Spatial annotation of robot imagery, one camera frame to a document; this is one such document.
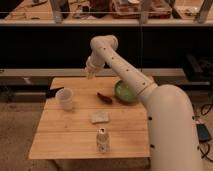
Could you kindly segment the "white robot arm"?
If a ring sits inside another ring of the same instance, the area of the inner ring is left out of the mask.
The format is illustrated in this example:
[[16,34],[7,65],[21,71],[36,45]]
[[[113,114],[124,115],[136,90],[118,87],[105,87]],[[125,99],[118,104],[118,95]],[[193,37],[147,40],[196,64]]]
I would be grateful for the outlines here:
[[91,39],[86,62],[90,78],[108,65],[126,83],[147,110],[151,171],[203,171],[192,103],[179,87],[155,81],[117,52],[113,35]]

